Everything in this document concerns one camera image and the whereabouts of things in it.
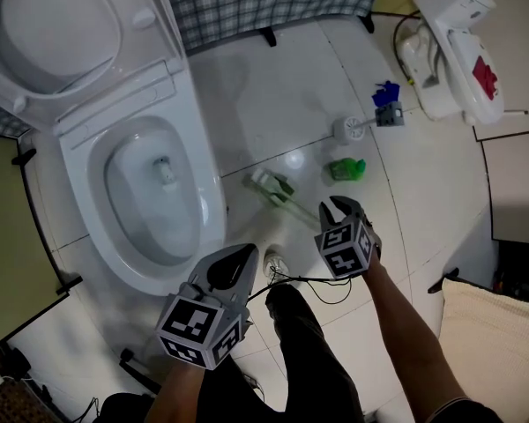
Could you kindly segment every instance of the white tile floor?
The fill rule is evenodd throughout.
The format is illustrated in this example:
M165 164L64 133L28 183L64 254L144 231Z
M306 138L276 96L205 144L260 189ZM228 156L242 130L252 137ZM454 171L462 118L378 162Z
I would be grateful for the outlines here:
M396 22L375 17L374 36L352 18L294 24L277 31L275 48L258 35L245 36L190 62L223 175L227 243L254 242L262 255L276 246L293 274L325 277L313 242L317 223L273 208L243 180L256 163L284 174L312 211L329 195L354 197L383 239L383 263L392 279L438 333L443 300L427 295L428 286L455 265L486 282L495 266L487 178L472 129L460 120L429 121L399 75L390 47ZM372 115L370 95L386 79L402 85L406 126L368 130L359 144L335 145L331 122L342 115ZM159 365L153 326L164 300L128 287L103 263L80 218L55 139L33 133L27 142L38 150L27 176L48 246L59 267L79 273L84 283L12 343L75 418L92 396L102 400L119 390L140 390L116 365L124 347L147 365ZM345 157L366 160L361 181L326 176L324 165ZM264 284L257 274L254 289ZM355 279L349 298L334 306L323 304L308 286L299 288L353 377L363 409L381 408L381 421L412 421L363 281ZM346 288L319 285L317 292L337 301ZM266 403L282 410L286 371L264 295L250 303L250 311L255 325L233 356L260 381Z

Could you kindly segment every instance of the cleaning bottle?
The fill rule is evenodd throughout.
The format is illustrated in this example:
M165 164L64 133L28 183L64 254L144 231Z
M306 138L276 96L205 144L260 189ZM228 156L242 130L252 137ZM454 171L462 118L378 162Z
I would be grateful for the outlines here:
M365 160L342 159L329 164L329 172L333 180L359 181L367 167Z

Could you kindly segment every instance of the toilet bowl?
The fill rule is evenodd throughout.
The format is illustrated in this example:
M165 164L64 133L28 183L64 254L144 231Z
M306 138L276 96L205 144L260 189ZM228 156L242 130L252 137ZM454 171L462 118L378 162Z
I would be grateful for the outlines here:
M225 239L225 204L168 0L0 0L0 105L58 136L95 247L176 293Z

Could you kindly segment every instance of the toilet lid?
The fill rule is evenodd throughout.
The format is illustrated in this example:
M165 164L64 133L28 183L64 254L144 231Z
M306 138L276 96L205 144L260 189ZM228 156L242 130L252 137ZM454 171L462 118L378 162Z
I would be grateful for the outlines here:
M0 106L40 130L161 61L184 66L168 0L0 0Z

